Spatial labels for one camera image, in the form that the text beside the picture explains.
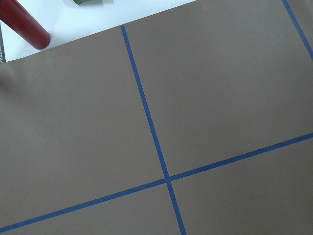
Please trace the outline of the brown paper table cover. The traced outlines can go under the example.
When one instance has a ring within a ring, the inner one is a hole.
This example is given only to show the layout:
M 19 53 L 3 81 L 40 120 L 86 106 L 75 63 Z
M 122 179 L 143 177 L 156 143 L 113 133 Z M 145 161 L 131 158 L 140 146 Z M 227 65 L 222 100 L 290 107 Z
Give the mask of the brown paper table cover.
M 197 0 L 0 67 L 3 235 L 310 235 L 313 3 Z

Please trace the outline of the red cylinder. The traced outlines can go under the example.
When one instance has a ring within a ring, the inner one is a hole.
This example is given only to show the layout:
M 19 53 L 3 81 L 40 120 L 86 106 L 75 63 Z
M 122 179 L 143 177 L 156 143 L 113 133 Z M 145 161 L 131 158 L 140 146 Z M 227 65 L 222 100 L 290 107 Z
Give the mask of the red cylinder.
M 17 0 L 0 1 L 0 20 L 35 49 L 50 44 L 50 34 Z

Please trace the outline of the green bean bag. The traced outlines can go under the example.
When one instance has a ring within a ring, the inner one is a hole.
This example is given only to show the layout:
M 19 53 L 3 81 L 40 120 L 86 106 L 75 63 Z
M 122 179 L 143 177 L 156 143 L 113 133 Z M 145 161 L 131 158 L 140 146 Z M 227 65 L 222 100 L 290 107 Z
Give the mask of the green bean bag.
M 81 4 L 101 4 L 102 0 L 73 0 L 73 2 L 77 5 Z

